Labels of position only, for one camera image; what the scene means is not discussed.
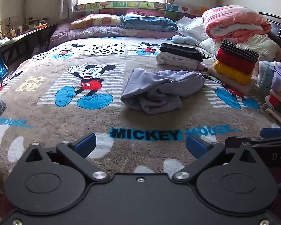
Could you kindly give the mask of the black white striped garment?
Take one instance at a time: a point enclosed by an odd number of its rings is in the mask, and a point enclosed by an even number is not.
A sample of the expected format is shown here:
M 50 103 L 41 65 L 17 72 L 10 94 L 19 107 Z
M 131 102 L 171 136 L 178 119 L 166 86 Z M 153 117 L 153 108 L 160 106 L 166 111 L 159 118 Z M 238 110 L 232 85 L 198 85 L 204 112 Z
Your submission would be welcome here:
M 221 42 L 220 49 L 226 51 L 227 53 L 249 60 L 252 63 L 256 63 L 259 59 L 259 54 L 257 52 L 250 50 L 247 47 L 237 45 L 227 39 Z

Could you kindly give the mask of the purple quilt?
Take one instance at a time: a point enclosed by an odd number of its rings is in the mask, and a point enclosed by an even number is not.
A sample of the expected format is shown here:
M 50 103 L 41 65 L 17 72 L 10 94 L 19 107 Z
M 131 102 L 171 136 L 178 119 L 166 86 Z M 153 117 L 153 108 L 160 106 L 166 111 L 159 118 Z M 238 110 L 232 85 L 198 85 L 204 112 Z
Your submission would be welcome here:
M 182 34 L 179 31 L 147 31 L 143 29 L 125 29 L 120 26 L 92 26 L 85 29 L 69 29 L 70 23 L 57 25 L 49 43 L 49 49 L 64 42 L 87 38 L 136 37 L 153 39 L 171 39 Z

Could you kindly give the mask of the white folded garment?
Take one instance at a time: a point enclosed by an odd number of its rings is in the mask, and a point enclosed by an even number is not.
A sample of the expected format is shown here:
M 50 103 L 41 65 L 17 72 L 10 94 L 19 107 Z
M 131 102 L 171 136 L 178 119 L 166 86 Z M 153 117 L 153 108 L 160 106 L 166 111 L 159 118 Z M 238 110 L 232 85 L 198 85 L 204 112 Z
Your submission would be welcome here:
M 156 61 L 160 65 L 170 65 L 190 70 L 202 71 L 205 66 L 196 59 L 191 59 L 168 52 L 159 52 Z

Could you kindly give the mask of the black folded garment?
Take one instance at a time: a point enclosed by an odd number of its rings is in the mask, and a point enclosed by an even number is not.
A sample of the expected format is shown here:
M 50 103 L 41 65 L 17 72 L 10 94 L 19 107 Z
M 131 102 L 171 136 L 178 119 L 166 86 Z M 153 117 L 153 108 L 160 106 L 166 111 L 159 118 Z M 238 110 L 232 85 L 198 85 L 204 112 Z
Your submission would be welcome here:
M 180 45 L 173 45 L 162 43 L 159 50 L 161 52 L 167 52 L 173 55 L 186 57 L 188 59 L 194 59 L 199 62 L 203 62 L 206 58 L 200 51 L 196 49 L 196 47 L 185 47 Z

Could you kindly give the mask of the dark side desk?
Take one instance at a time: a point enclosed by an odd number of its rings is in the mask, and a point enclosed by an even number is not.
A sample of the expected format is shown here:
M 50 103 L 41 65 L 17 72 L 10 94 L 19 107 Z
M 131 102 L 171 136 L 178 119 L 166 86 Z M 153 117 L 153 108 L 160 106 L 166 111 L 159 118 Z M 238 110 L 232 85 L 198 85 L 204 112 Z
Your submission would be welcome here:
M 36 49 L 39 49 L 40 53 L 48 51 L 50 38 L 56 28 L 56 23 L 51 24 L 17 36 L 0 45 L 0 54 L 5 65 L 10 67 L 12 64 L 21 64 L 31 58 Z

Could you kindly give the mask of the pink rolled quilt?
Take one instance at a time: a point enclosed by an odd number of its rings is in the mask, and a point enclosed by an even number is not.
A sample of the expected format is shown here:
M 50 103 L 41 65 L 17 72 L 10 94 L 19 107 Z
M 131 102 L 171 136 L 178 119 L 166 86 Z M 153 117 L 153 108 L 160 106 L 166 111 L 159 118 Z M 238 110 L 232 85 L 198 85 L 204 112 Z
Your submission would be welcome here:
M 205 33 L 212 39 L 244 43 L 255 34 L 266 35 L 272 25 L 247 7 L 229 5 L 209 9 L 202 15 Z

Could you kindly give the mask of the Mickey Mouse fleece blanket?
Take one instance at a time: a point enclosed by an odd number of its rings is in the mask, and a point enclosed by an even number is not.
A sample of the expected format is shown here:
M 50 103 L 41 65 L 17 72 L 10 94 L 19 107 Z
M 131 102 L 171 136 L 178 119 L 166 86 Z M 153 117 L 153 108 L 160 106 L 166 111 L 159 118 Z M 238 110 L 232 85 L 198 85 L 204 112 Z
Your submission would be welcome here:
M 258 97 L 231 95 L 209 79 L 173 111 L 151 115 L 126 107 L 121 96 L 133 69 L 166 69 L 156 62 L 160 44 L 81 39 L 25 61 L 0 86 L 6 103 L 0 116 L 0 188 L 34 142 L 53 147 L 94 133 L 96 148 L 87 159 L 106 172 L 172 175 L 194 161 L 185 147 L 188 133 L 223 142 L 277 126 Z

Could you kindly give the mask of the red folded garment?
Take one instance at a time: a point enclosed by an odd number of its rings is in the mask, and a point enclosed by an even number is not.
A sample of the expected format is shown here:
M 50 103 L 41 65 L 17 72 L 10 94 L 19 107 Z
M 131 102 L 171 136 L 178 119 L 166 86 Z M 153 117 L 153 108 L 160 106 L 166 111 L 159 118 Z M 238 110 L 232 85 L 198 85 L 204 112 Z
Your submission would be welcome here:
M 230 66 L 240 72 L 243 72 L 247 75 L 251 74 L 255 67 L 255 63 L 252 63 L 249 60 L 246 60 L 242 57 L 225 52 L 222 49 L 218 50 L 216 59 L 219 62 L 221 62 L 227 66 Z

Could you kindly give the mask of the beige folded garment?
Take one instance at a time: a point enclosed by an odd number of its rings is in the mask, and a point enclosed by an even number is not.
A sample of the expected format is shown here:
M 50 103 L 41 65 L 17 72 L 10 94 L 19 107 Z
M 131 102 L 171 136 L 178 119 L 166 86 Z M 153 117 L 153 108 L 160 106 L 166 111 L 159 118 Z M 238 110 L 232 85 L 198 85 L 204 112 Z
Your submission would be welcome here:
M 247 85 L 241 85 L 240 83 L 237 83 L 236 81 L 234 81 L 233 79 L 218 73 L 214 66 L 211 66 L 207 72 L 217 78 L 218 80 L 220 80 L 221 82 L 223 82 L 224 84 L 230 86 L 231 88 L 239 91 L 240 93 L 242 93 L 243 95 L 249 95 L 251 93 L 251 91 L 253 90 L 255 84 L 257 83 L 257 77 L 256 76 L 252 76 L 251 79 L 249 80 L 249 83 Z

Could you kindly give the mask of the light blue plush toy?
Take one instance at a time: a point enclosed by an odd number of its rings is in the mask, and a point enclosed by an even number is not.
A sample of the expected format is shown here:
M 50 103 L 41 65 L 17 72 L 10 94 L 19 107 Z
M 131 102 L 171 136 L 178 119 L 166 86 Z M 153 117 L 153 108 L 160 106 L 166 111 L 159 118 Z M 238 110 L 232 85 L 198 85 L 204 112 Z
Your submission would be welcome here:
M 172 36 L 171 41 L 176 44 L 198 45 L 199 41 L 193 37 Z

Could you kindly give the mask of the white cream bedding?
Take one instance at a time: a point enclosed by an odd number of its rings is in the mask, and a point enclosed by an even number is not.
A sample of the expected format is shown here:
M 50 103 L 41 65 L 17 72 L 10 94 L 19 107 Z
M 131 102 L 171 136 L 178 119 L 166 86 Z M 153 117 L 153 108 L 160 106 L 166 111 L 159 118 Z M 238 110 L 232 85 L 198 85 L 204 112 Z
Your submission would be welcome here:
M 178 31 L 184 36 L 190 36 L 199 41 L 199 47 L 216 55 L 220 49 L 221 40 L 210 38 L 203 28 L 203 19 L 201 17 L 188 18 L 183 17 L 176 21 Z M 245 43 L 238 43 L 238 46 L 246 47 L 259 54 L 259 60 L 279 62 L 281 60 L 281 48 L 270 37 L 255 34 Z

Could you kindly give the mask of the yellow folded garment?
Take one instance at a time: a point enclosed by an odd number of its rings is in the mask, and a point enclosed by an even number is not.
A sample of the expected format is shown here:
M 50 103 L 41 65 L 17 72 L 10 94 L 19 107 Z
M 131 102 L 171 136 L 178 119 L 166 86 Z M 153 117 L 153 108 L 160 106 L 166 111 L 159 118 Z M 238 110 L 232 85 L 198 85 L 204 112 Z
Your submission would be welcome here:
M 219 62 L 218 60 L 214 63 L 214 69 L 224 76 L 234 80 L 235 82 L 241 85 L 247 85 L 252 77 L 252 74 L 245 74 L 239 70 L 234 69 L 233 67 L 227 66 Z

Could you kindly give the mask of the yellow patterned pillow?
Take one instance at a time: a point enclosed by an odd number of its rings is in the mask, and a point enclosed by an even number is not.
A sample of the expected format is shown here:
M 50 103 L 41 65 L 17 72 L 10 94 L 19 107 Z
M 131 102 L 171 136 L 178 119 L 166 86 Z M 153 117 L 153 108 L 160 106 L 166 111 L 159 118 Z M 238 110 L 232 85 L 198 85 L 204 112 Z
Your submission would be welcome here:
M 86 29 L 94 26 L 120 26 L 124 22 L 125 16 L 110 14 L 90 14 L 79 18 L 69 25 L 69 30 Z

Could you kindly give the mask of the colourful alphabet play mat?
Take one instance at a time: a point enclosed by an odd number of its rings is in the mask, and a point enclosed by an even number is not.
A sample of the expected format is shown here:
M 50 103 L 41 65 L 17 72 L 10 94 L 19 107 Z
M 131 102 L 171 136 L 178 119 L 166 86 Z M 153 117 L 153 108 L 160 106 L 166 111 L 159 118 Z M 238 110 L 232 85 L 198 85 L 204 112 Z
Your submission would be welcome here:
M 142 10 L 148 16 L 163 16 L 173 21 L 181 18 L 201 17 L 207 10 L 205 7 L 194 9 L 175 4 L 150 2 L 150 1 L 102 1 L 74 6 L 74 15 L 83 17 L 90 14 L 126 15 Z

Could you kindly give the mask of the pastel clothes pile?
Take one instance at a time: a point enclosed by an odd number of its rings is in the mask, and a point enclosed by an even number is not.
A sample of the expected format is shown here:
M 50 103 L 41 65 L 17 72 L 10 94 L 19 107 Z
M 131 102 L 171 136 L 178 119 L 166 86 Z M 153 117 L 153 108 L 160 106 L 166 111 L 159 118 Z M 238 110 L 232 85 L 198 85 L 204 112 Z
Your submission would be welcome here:
M 281 125 L 281 62 L 260 61 L 257 84 L 263 109 Z

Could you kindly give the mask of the lavender sweatpants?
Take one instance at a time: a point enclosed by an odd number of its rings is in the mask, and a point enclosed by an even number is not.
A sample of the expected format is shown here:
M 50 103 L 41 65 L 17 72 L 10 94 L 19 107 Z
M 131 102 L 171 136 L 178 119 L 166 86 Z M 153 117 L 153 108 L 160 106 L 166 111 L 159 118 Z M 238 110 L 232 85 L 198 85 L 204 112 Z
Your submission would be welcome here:
M 189 71 L 148 72 L 134 68 L 123 87 L 122 103 L 129 109 L 159 114 L 182 108 L 181 97 L 192 95 L 204 85 L 201 73 Z

